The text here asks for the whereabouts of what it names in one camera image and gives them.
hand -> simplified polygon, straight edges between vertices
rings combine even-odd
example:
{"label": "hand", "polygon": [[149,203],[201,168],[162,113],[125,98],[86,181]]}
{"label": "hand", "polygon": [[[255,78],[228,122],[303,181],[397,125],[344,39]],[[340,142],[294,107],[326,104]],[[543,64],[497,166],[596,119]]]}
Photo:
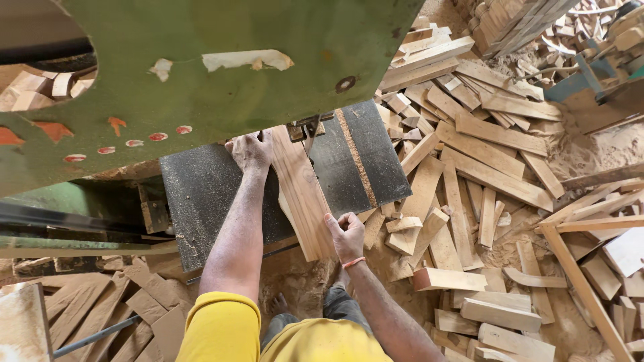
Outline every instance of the hand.
{"label": "hand", "polygon": [[354,213],[347,213],[336,219],[331,214],[324,216],[333,236],[333,246],[342,264],[352,262],[363,255],[365,226]]}
{"label": "hand", "polygon": [[273,134],[271,129],[264,129],[263,139],[257,137],[260,132],[235,137],[226,142],[226,149],[232,154],[243,173],[248,171],[268,172],[273,159]]}

peeling paint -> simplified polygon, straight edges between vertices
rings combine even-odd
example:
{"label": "peeling paint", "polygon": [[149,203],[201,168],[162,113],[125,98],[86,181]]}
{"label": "peeling paint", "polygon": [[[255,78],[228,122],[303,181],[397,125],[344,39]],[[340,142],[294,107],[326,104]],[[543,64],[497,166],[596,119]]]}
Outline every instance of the peeling paint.
{"label": "peeling paint", "polygon": [[186,133],[190,133],[193,131],[193,128],[191,126],[178,126],[176,128],[176,132],[180,135],[185,135]]}
{"label": "peeling paint", "polygon": [[162,132],[152,133],[150,136],[147,136],[150,140],[153,141],[163,141],[167,138],[167,135]]}
{"label": "peeling paint", "polygon": [[140,140],[129,140],[125,142],[125,145],[127,147],[138,147],[138,146],[143,146],[143,141]]}
{"label": "peeling paint", "polygon": [[101,155],[107,155],[108,153],[114,153],[116,151],[117,151],[116,147],[108,146],[108,147],[99,148],[99,150],[97,152],[100,153]]}
{"label": "peeling paint", "polygon": [[170,76],[170,67],[172,67],[172,61],[161,58],[156,61],[155,66],[150,68],[149,71],[156,74],[162,82],[165,82]]}
{"label": "peeling paint", "polygon": [[80,162],[87,158],[86,155],[69,155],[63,159],[65,162]]}
{"label": "peeling paint", "polygon": [[221,66],[224,68],[237,68],[245,64],[250,64],[254,70],[260,70],[264,68],[262,62],[279,70],[286,70],[295,65],[288,55],[275,49],[202,54],[202,60],[208,72],[215,71]]}
{"label": "peeling paint", "polygon": [[128,125],[125,123],[125,121],[120,120],[120,119],[118,119],[118,118],[116,118],[116,117],[110,117],[110,118],[108,118],[108,122],[109,122],[109,124],[112,126],[112,128],[114,129],[114,133],[116,133],[116,134],[117,134],[117,137],[120,137],[120,129],[118,128],[118,126],[119,126],[119,125],[121,125],[121,126],[123,126],[123,127],[127,127],[127,126],[128,126]]}
{"label": "peeling paint", "polygon": [[33,122],[34,126],[40,127],[53,141],[58,143],[63,136],[74,137],[74,134],[64,125],[56,122]]}
{"label": "peeling paint", "polygon": [[11,132],[11,129],[0,127],[0,145],[20,146],[23,143],[24,140]]}

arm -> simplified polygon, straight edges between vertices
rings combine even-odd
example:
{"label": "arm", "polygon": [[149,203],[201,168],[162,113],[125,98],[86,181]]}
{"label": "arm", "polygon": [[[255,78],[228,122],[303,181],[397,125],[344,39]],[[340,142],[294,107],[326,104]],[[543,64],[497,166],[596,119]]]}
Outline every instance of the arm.
{"label": "arm", "polygon": [[272,134],[258,132],[237,137],[225,147],[243,171],[241,186],[208,255],[199,294],[230,292],[257,303],[263,237],[261,204],[272,159]]}
{"label": "arm", "polygon": [[[354,213],[344,214],[338,221],[327,214],[325,221],[342,264],[362,257],[365,226]],[[446,362],[427,333],[392,299],[366,262],[351,265],[346,271],[359,296],[360,310],[392,360]]]}

bare foot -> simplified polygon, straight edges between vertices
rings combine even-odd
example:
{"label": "bare foot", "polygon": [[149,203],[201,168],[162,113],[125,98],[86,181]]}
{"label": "bare foot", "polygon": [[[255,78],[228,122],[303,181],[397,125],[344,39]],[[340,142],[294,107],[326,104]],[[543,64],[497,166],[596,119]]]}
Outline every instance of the bare foot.
{"label": "bare foot", "polygon": [[273,317],[283,313],[290,314],[289,305],[286,304],[286,299],[284,298],[284,294],[280,292],[278,296],[273,298],[273,300],[269,305],[269,312]]}

red paint spot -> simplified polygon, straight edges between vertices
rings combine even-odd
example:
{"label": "red paint spot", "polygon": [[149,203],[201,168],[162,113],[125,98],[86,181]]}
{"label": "red paint spot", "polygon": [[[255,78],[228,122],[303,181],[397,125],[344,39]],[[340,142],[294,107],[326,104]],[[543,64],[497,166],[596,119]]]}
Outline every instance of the red paint spot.
{"label": "red paint spot", "polygon": [[163,141],[167,138],[167,135],[165,133],[157,132],[157,133],[152,133],[150,136],[147,136],[153,141]]}
{"label": "red paint spot", "polygon": [[109,124],[111,124],[112,128],[114,128],[114,133],[117,134],[117,137],[120,137],[120,129],[118,128],[118,126],[119,125],[121,125],[123,127],[128,126],[124,121],[122,121],[122,120],[120,120],[120,119],[118,119],[116,117],[108,118],[108,122],[109,122]]}
{"label": "red paint spot", "polygon": [[127,147],[143,146],[143,141],[139,141],[139,140],[129,140],[129,141],[125,142],[125,145],[126,145]]}
{"label": "red paint spot", "polygon": [[0,145],[11,144],[15,146],[20,146],[23,143],[24,143],[24,140],[16,136],[15,133],[11,132],[10,129],[6,127],[0,127]]}
{"label": "red paint spot", "polygon": [[86,155],[69,155],[63,159],[65,162],[79,162],[87,158]]}
{"label": "red paint spot", "polygon": [[40,127],[49,136],[53,143],[58,143],[63,136],[74,137],[74,134],[60,123],[34,122],[33,124]]}
{"label": "red paint spot", "polygon": [[176,132],[180,135],[185,135],[186,133],[190,133],[193,131],[193,128],[191,126],[178,126],[176,128]]}
{"label": "red paint spot", "polygon": [[117,148],[114,146],[109,146],[109,147],[101,147],[99,148],[98,152],[101,155],[107,155],[108,153],[114,153],[116,152]]}

